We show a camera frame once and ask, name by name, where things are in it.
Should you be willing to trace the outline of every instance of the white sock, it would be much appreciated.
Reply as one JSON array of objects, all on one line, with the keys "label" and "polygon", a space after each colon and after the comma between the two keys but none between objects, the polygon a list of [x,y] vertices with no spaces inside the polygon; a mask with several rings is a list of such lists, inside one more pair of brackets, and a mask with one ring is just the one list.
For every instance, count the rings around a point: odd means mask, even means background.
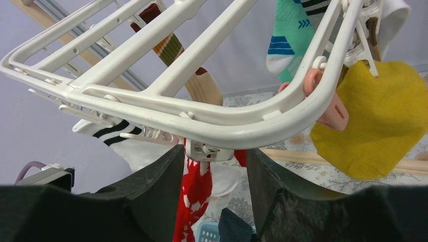
[{"label": "white sock", "polygon": [[378,34],[378,46],[382,58],[385,57],[389,44],[400,32],[409,15],[410,6],[404,0],[384,0]]},{"label": "white sock", "polygon": [[[172,147],[150,142],[126,139],[120,137],[120,133],[140,134],[142,129],[135,127],[126,120],[107,116],[107,119],[115,124],[111,128],[80,120],[73,127],[73,132],[93,136],[120,155],[136,172],[168,152]],[[211,197],[219,197],[230,193],[238,184],[241,172],[223,164],[211,163],[212,191]]]}]

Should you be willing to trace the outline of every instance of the mint green sock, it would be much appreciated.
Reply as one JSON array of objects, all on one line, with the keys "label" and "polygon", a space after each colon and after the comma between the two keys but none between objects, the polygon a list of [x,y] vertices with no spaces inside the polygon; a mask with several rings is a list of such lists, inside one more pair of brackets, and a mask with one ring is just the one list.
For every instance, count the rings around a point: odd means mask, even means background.
[{"label": "mint green sock", "polygon": [[291,82],[313,38],[314,30],[300,0],[277,0],[274,34],[267,69],[282,83]]}]

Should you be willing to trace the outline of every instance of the yellow cloth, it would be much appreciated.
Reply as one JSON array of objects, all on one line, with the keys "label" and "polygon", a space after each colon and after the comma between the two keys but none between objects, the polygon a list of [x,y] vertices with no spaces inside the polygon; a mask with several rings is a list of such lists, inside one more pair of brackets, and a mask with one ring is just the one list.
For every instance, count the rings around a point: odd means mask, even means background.
[{"label": "yellow cloth", "polygon": [[359,180],[387,176],[428,131],[428,89],[402,62],[376,62],[374,78],[364,62],[353,65],[337,88],[349,113],[344,131],[315,124],[318,154]]}]

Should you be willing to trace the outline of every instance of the red and white patterned sock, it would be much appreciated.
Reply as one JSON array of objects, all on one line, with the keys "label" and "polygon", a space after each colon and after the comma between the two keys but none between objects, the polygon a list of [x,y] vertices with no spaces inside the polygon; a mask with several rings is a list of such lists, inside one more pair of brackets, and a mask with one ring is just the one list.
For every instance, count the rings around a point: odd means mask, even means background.
[{"label": "red and white patterned sock", "polygon": [[183,175],[174,231],[174,242],[195,242],[194,225],[205,213],[212,190],[209,162],[185,157],[187,173]]}]

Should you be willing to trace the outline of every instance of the white plastic drying rack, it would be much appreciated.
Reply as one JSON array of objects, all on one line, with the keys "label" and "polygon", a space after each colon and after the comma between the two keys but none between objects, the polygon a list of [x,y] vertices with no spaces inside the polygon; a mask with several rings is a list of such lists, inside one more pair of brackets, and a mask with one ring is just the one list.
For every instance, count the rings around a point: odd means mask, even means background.
[{"label": "white plastic drying rack", "polygon": [[[54,72],[103,39],[123,21],[139,21],[136,12],[150,0],[130,0],[37,64],[24,64],[32,55],[114,2],[92,1],[15,48],[2,59],[0,70],[36,89],[30,90],[57,103],[60,110],[66,113],[106,127],[112,124],[104,115],[112,115],[186,137],[187,142],[210,144],[221,148],[219,150],[264,147],[288,139],[312,125],[331,102],[343,64],[351,66],[359,60],[367,60],[371,73],[377,76],[366,41],[368,31],[365,21],[369,17],[381,19],[383,0],[332,0],[291,84],[275,97],[246,107],[221,107],[173,96],[228,36],[256,0],[234,0],[177,61],[143,91],[123,90],[108,85],[177,27],[194,17],[206,0],[175,0],[153,21],[142,26],[141,31],[76,79]],[[332,45],[328,39],[342,11],[344,20]],[[355,40],[355,30],[361,44],[349,50]],[[323,56],[325,49],[331,53],[328,60]],[[314,92],[305,98],[303,80],[310,68],[322,69],[324,75]]]}]

